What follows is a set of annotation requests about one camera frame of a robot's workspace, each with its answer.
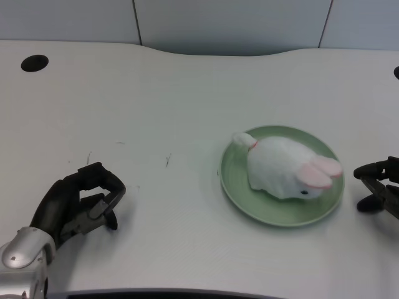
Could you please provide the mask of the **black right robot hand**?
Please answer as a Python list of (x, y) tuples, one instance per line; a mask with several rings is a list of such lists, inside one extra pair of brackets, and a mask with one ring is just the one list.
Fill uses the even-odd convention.
[(363, 165), (353, 171), (353, 176), (371, 192), (357, 203), (359, 212), (387, 211), (398, 219), (398, 186), (382, 183), (387, 179), (398, 184), (398, 158), (389, 156), (385, 161)]

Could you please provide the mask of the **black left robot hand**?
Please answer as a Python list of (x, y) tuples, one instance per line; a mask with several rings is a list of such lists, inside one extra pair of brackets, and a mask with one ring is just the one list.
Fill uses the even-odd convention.
[(105, 226), (118, 229), (113, 211), (126, 193), (124, 183), (100, 162), (56, 181), (39, 204), (31, 226), (48, 233), (59, 249), (77, 234)]

